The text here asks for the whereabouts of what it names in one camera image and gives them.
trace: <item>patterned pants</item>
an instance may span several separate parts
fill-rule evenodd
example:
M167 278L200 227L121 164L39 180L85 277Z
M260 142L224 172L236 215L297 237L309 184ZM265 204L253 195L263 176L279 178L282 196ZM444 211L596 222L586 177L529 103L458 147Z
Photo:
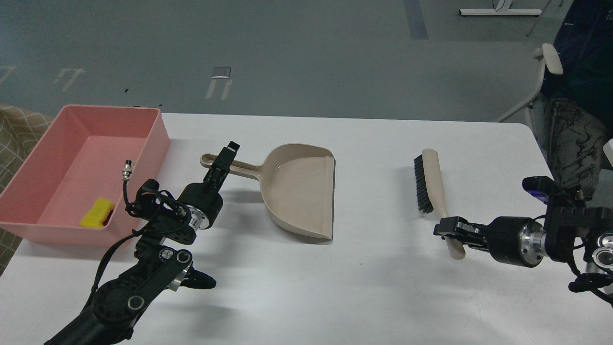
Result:
M590 200L602 166L608 161L603 145L609 131L596 117L566 98L552 98L545 107L551 119L547 164L556 182L564 188L580 185Z

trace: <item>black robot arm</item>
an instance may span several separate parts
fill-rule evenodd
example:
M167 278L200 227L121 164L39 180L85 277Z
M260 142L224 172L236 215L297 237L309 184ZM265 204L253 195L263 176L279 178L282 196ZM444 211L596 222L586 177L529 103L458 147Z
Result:
M440 220L434 235L489 252L502 263L532 268L544 257L567 263L576 276L570 291L591 291L613 304L613 298L599 290L613 283L613 209L586 207L579 186L561 188L546 176L527 177L522 186L547 205L546 214L538 217L544 219L543 225L529 217L497 217L488 225L449 217ZM584 249L584 273L573 255L580 248Z
M230 171L239 145L223 148L204 180L189 184L175 200L159 183L147 180L126 211L147 224L114 244L102 258L83 311L45 345L107 345L130 339L134 325L164 290L179 286L212 289L215 280L193 267L192 254L163 245L165 239L192 244L196 230L210 228L223 205L219 189ZM124 199L131 162L124 169ZM110 257L127 240L141 236L135 246L138 262L101 287L98 283Z

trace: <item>person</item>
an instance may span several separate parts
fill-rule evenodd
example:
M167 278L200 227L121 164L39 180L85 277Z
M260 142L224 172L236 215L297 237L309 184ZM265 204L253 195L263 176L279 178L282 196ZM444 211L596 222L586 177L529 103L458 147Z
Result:
M590 200L613 133L613 1L574 1L554 40L564 73L547 74L541 93L550 119L547 164L564 188Z

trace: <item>black bristles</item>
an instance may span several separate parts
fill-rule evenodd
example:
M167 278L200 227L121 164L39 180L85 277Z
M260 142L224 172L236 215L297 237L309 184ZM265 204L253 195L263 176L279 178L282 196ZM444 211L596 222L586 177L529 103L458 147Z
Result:
M422 155L413 160L415 165L415 183L417 184L417 206L423 213L434 211L430 197L428 196L428 188L425 184L424 159Z

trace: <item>beige dustpan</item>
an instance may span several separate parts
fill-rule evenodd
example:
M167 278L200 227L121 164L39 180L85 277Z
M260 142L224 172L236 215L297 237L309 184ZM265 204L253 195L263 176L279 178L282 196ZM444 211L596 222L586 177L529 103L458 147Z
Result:
M216 157L207 153L200 163L210 168ZM334 167L334 156L327 149L286 144L272 150L259 166L235 160L230 173L260 182L264 203L281 228L332 239Z

